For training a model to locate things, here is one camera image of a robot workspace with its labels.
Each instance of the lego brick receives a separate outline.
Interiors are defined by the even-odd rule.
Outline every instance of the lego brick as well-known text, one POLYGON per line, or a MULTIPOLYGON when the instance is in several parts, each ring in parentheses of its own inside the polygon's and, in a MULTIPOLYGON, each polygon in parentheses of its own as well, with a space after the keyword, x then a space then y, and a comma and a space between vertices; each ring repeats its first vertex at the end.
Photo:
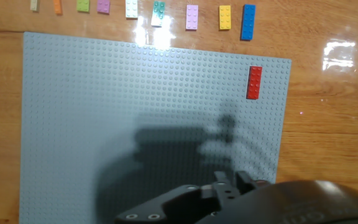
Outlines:
POLYGON ((154 1, 152 26, 161 27, 165 13, 165 2, 154 1))
POLYGON ((110 0, 98 0, 98 6, 96 10, 98 12, 110 14, 110 0))
POLYGON ((255 5, 246 4, 244 6, 241 40, 252 40, 254 37, 255 10, 255 5))
POLYGON ((250 100, 259 99, 260 80, 261 79, 262 79, 262 67, 260 67, 260 66, 249 67, 247 99, 250 99, 250 100))
POLYGON ((186 29, 196 30, 198 27, 198 6, 187 5, 186 10, 186 29))
POLYGON ((225 161, 275 182, 289 59, 25 32, 22 70, 21 224, 114 223, 225 161))
POLYGON ((137 18, 137 0, 126 0, 126 17, 137 18))
POLYGON ((77 11, 89 12, 90 11, 90 0, 77 0, 77 11))
POLYGON ((38 0, 30 0, 30 10, 38 11, 38 0))
POLYGON ((55 8, 56 15, 62 15, 62 0, 53 0, 53 6, 55 8))
POLYGON ((219 29, 231 29, 231 7, 219 6, 219 29))

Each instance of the lavender lego brick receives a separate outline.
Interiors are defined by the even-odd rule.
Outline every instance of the lavender lego brick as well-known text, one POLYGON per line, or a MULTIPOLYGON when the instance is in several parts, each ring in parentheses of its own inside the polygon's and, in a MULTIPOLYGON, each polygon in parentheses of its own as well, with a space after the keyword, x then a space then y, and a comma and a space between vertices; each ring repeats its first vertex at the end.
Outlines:
POLYGON ((98 12, 110 14, 110 0, 98 0, 98 12))
POLYGON ((187 5, 186 10, 186 29, 196 30, 198 28, 198 6, 187 5))

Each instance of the wooden table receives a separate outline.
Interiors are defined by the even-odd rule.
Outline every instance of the wooden table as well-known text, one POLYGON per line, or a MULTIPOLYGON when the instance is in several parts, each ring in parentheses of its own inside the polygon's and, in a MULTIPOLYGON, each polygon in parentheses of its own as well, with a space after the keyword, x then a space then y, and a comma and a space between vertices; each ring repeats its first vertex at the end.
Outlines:
POLYGON ((109 16, 76 11, 63 0, 0 1, 0 223, 17 223, 24 31, 292 59, 277 181, 323 179, 358 189, 358 1, 166 0, 167 24, 150 26, 152 1, 126 20, 124 0, 109 16), (186 4, 198 4, 199 28, 185 31, 186 4), (239 41, 242 6, 256 4, 254 39, 239 41), (218 31, 218 6, 232 6, 232 29, 218 31))

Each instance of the green lego brick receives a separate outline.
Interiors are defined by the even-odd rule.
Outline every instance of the green lego brick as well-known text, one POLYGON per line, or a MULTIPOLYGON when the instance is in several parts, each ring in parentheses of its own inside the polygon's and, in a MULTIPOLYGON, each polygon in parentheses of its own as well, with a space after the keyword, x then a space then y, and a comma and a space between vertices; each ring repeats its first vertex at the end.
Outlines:
POLYGON ((77 11, 89 12, 90 11, 90 0, 77 0, 77 11))
POLYGON ((165 14, 165 2, 154 1, 152 26, 162 26, 165 14))

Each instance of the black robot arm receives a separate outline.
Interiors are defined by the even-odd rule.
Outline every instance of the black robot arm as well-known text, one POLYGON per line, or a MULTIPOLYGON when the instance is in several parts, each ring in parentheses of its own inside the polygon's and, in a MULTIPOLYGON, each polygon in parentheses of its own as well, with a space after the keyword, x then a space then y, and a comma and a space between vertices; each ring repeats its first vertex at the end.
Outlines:
POLYGON ((327 181, 270 184, 236 172, 202 187, 184 185, 116 217, 115 224, 358 223, 358 191, 327 181))

